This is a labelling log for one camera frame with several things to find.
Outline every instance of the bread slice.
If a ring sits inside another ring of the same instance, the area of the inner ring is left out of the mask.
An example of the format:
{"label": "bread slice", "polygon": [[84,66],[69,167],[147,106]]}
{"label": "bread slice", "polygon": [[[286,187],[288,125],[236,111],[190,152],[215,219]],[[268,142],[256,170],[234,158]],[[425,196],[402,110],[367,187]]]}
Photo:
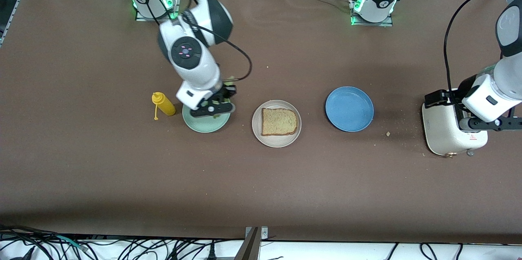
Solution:
{"label": "bread slice", "polygon": [[262,136],[287,136],[297,131],[297,115],[288,109],[263,108]]}

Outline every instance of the yellow squeeze bottle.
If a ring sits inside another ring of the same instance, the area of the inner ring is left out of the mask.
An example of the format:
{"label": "yellow squeeze bottle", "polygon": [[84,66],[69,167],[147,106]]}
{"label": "yellow squeeze bottle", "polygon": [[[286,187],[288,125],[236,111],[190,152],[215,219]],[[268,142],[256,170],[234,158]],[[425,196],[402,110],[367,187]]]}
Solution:
{"label": "yellow squeeze bottle", "polygon": [[172,105],[172,102],[168,100],[164,93],[160,93],[159,91],[153,93],[153,103],[156,105],[154,120],[158,120],[158,108],[160,108],[160,110],[167,116],[172,116],[176,113],[176,107]]}

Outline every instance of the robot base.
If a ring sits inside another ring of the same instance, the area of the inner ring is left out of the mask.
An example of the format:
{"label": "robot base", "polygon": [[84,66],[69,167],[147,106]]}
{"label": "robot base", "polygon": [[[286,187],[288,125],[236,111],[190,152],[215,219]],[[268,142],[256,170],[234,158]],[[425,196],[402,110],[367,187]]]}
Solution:
{"label": "robot base", "polygon": [[358,1],[350,1],[350,14],[351,14],[351,24],[352,25],[365,25],[365,26],[384,26],[389,27],[393,26],[392,22],[392,15],[388,15],[386,19],[384,19],[382,22],[369,22],[367,20],[364,20],[354,9],[356,4],[358,4]]}
{"label": "robot base", "polygon": [[488,132],[463,132],[457,123],[455,107],[422,105],[422,121],[428,148],[441,156],[453,156],[484,147]]}
{"label": "robot base", "polygon": [[[177,18],[177,15],[179,14],[179,4],[181,3],[181,0],[164,0],[165,8],[168,10],[168,13],[166,13],[164,16],[160,18],[156,18],[159,22],[164,22],[167,20],[175,20]],[[147,18],[143,16],[138,9],[136,9],[136,5],[134,5],[134,9],[136,10],[136,18],[134,18],[136,21],[150,21],[154,22],[154,18]]]}

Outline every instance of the table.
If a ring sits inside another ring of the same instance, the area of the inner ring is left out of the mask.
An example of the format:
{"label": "table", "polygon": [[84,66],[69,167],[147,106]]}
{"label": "table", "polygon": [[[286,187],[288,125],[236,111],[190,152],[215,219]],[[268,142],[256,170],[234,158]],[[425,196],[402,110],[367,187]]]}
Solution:
{"label": "table", "polygon": [[[224,128],[200,134],[181,115],[153,120],[151,94],[175,100],[181,80],[129,0],[22,0],[0,49],[0,221],[63,233],[241,238],[267,225],[294,240],[522,240],[521,133],[491,133],[473,158],[440,158],[423,139],[423,95],[445,88],[443,35],[464,0],[401,0],[391,28],[351,26],[342,0],[220,1],[254,70]],[[505,5],[475,0],[455,21],[455,85],[498,59]],[[246,72],[233,48],[210,49],[224,76]],[[325,116],[328,93],[345,85],[373,100],[362,132]],[[250,125],[276,99],[303,122],[281,149]]]}

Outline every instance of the metal bracket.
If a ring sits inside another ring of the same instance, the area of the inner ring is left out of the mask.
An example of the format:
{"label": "metal bracket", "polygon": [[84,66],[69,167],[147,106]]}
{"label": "metal bracket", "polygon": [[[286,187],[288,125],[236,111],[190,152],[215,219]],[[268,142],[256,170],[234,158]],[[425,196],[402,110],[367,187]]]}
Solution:
{"label": "metal bracket", "polygon": [[267,227],[246,228],[246,238],[237,251],[234,260],[258,260],[262,234],[268,235]]}
{"label": "metal bracket", "polygon": [[[250,230],[252,230],[252,227],[247,227],[245,230],[245,238],[250,233]],[[268,227],[261,227],[261,239],[266,240],[268,238]]]}

